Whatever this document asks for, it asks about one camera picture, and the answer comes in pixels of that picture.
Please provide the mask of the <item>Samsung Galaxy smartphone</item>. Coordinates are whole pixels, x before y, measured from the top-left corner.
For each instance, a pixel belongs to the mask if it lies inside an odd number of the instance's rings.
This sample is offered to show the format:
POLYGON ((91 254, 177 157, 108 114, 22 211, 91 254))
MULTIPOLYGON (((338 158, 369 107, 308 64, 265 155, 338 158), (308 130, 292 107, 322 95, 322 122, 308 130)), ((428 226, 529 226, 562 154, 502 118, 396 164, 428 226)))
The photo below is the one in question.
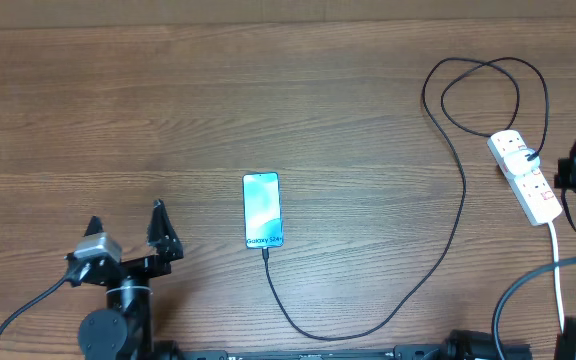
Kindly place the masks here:
POLYGON ((279 175, 251 173, 242 177, 245 244, 248 249, 284 243, 279 175))

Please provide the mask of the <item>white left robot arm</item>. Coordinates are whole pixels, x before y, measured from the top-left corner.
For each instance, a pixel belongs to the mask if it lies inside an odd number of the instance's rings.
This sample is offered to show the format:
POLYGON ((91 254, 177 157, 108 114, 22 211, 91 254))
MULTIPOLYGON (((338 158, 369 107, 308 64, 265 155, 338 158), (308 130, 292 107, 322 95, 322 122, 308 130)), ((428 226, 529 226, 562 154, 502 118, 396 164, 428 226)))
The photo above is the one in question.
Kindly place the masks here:
POLYGON ((81 322, 77 341, 86 359, 180 359, 174 341, 155 341, 150 280, 172 272, 171 263, 184 257, 183 246, 169 219, 164 201, 153 204, 147 228, 151 255, 122 259, 122 248, 93 216, 82 241, 64 257, 64 275, 51 287, 14 311, 0 325, 6 328, 25 311, 64 284, 84 284, 106 289, 106 307, 89 313, 81 322))

